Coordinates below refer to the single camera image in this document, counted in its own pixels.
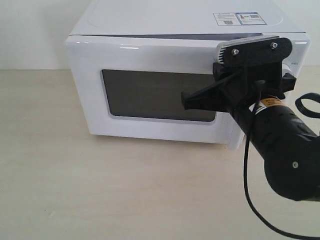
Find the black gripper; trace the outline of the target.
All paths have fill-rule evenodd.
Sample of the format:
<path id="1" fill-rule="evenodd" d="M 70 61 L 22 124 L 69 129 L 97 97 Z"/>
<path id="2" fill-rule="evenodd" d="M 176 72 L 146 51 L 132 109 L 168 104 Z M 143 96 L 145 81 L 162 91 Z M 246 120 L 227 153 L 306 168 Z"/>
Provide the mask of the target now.
<path id="1" fill-rule="evenodd" d="M 297 81 L 289 72 L 282 75 L 280 62 L 235 68 L 215 62 L 212 73 L 215 83 L 194 93 L 181 92 L 185 110 L 229 112 L 237 118 L 245 106 L 256 102 L 259 93 L 283 100 Z"/>

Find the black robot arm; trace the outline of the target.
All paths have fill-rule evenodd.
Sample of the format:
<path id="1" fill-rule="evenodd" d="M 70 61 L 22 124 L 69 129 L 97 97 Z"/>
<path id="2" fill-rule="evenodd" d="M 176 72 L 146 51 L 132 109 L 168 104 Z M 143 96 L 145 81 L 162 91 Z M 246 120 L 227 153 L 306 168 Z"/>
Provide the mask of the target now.
<path id="1" fill-rule="evenodd" d="M 213 64 L 214 83 L 182 93 L 186 110 L 229 113 L 264 160 L 270 187 L 294 201 L 320 199 L 320 138 L 283 103 L 295 77 L 281 63 L 226 67 Z"/>

